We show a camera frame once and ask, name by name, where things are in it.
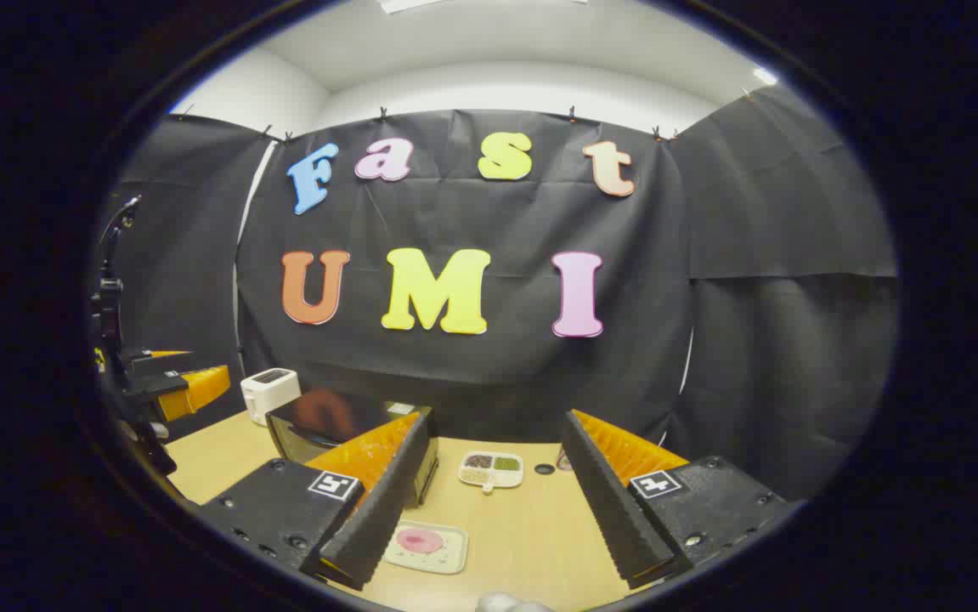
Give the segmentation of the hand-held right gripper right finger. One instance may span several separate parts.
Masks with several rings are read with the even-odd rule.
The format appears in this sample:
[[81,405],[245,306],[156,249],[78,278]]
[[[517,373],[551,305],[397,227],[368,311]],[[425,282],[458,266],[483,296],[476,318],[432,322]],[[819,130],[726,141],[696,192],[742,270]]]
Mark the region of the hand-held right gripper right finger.
[[795,512],[725,457],[687,460],[582,411],[565,415],[562,450],[631,588],[725,557]]

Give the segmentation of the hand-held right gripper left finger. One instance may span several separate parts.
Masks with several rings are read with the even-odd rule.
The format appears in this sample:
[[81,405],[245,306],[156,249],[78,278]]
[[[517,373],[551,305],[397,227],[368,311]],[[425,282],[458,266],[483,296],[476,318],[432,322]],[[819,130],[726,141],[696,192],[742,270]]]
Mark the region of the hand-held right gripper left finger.
[[410,413],[309,462],[271,458],[198,513],[264,562],[360,590],[376,572],[431,446],[429,418]]

